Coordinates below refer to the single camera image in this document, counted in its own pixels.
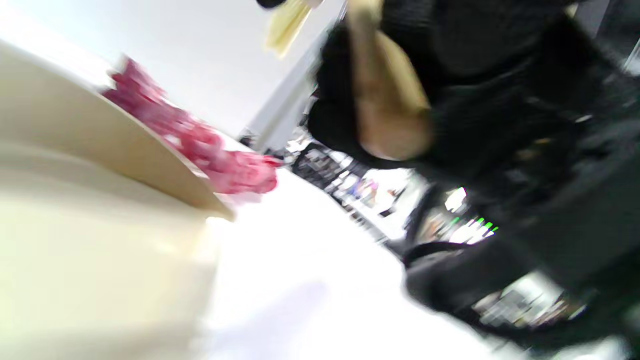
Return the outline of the person's right hand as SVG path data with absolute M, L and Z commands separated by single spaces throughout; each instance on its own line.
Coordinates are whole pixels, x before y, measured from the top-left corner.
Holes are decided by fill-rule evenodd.
M 494 130 L 508 89 L 542 36 L 563 21 L 571 0 L 384 0 L 381 18 L 349 9 L 332 29 L 317 69 L 318 98 L 307 129 L 333 151 L 373 169 L 459 176 L 458 160 Z M 390 82 L 375 36 L 407 56 L 432 109 L 413 111 Z

